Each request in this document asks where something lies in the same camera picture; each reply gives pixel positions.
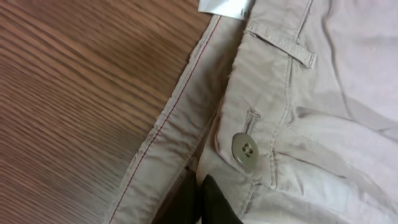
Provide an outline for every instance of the khaki pants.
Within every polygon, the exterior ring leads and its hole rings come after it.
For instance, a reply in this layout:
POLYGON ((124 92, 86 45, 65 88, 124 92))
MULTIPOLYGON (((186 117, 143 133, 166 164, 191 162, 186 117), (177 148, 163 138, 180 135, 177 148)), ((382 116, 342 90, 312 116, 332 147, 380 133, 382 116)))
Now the khaki pants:
POLYGON ((244 223, 398 223, 397 4, 356 4, 257 0, 247 22, 215 16, 105 223, 150 223, 187 165, 244 223), (248 111, 250 171, 231 150, 248 111))

